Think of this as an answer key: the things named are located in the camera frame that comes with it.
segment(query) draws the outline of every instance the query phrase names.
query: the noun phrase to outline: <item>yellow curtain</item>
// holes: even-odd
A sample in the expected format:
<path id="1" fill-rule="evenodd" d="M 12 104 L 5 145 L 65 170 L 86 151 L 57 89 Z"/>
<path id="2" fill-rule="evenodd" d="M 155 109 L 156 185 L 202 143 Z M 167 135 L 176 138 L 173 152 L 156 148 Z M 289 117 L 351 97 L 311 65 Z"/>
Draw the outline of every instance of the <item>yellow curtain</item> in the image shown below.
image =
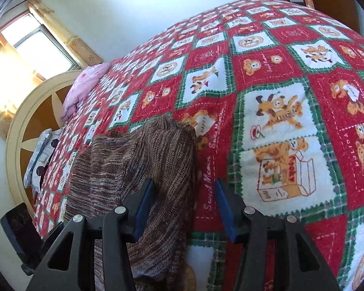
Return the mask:
<path id="1" fill-rule="evenodd" d="M 0 32 L 0 136 L 7 138 L 16 110 L 43 81 Z"/>
<path id="2" fill-rule="evenodd" d="M 48 8 L 41 0 L 27 0 L 27 5 L 31 14 L 47 27 L 83 69 L 104 61 L 79 36 L 73 34 L 56 16 L 54 10 Z"/>

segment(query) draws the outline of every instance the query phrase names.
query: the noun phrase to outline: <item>brown sweater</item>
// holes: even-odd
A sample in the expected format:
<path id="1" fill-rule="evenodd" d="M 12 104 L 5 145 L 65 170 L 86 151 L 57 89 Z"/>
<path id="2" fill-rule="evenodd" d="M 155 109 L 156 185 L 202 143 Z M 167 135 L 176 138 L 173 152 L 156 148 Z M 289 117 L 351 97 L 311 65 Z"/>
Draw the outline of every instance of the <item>brown sweater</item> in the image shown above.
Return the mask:
<path id="1" fill-rule="evenodd" d="M 65 222 L 80 213 L 104 215 L 124 204 L 146 177 L 156 182 L 157 199 L 147 227 L 128 244 L 137 290 L 180 290 L 186 234 L 191 225 L 196 183 L 194 130 L 161 116 L 131 134 L 99 135 L 77 156 L 69 181 Z M 101 241 L 95 243 L 96 289 L 104 289 Z"/>

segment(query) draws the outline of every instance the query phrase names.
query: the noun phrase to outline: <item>checkered blanket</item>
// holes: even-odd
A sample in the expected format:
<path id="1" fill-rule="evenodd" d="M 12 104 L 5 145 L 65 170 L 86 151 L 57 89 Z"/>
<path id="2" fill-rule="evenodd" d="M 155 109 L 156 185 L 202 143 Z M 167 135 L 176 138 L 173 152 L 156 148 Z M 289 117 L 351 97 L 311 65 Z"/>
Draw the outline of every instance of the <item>checkered blanket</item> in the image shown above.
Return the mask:
<path id="1" fill-rule="evenodd" d="M 344 290 L 364 278 L 364 39 L 313 9 L 240 0 L 181 21 L 112 63 L 66 124 L 36 205 L 46 235 L 95 134 L 169 114 L 198 136 L 199 189 L 187 290 L 231 290 L 213 183 L 266 215 L 296 215 Z M 267 272 L 266 290 L 272 288 Z"/>

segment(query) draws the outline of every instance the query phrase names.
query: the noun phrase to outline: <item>metal bolt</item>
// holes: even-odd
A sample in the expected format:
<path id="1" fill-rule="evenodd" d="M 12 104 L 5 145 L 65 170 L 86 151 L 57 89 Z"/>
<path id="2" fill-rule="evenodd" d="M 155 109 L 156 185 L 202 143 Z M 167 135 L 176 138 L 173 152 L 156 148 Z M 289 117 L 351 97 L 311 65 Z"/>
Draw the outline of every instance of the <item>metal bolt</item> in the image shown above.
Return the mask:
<path id="1" fill-rule="evenodd" d="M 248 215 L 253 215 L 256 212 L 254 207 L 245 207 L 244 208 L 244 213 L 248 214 Z"/>
<path id="2" fill-rule="evenodd" d="M 73 217 L 73 221 L 74 221 L 75 223 L 81 222 L 83 219 L 84 219 L 84 217 L 83 217 L 82 215 L 75 215 L 75 216 Z"/>
<path id="3" fill-rule="evenodd" d="M 117 213 L 118 215 L 121 215 L 122 213 L 124 213 L 126 211 L 125 207 L 123 206 L 120 206 L 120 207 L 117 207 L 115 209 L 115 213 Z"/>
<path id="4" fill-rule="evenodd" d="M 289 221 L 290 223 L 295 223 L 297 221 L 297 217 L 295 215 L 288 215 L 286 217 L 286 220 Z"/>

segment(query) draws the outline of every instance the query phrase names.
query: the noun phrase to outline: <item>pink blanket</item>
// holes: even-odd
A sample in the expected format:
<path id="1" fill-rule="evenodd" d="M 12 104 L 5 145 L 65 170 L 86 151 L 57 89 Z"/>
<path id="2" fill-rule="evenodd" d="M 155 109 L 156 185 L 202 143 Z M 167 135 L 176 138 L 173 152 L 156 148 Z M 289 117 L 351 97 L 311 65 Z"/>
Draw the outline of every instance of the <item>pink blanket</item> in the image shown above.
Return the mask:
<path id="1" fill-rule="evenodd" d="M 77 110 L 77 104 L 82 102 L 88 96 L 90 91 L 94 89 L 100 79 L 108 71 L 111 66 L 110 62 L 87 67 L 74 81 L 69 93 L 63 103 L 62 120 L 68 120 Z"/>

